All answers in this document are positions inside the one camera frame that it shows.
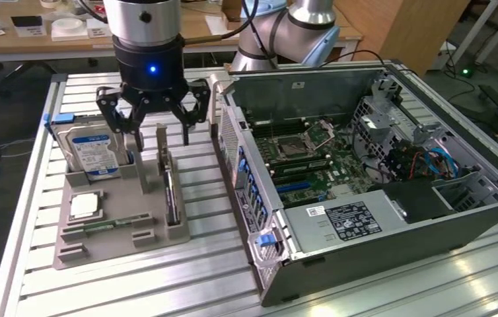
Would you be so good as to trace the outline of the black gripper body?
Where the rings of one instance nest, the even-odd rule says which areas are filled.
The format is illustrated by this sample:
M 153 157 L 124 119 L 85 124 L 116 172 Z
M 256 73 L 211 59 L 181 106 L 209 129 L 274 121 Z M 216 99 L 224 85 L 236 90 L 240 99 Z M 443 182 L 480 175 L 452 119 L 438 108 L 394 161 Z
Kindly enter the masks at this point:
M 184 76 L 184 38 L 177 35 L 159 46 L 132 46 L 113 36 L 121 78 L 121 98 L 133 109 L 165 112 L 181 109 L 189 88 Z

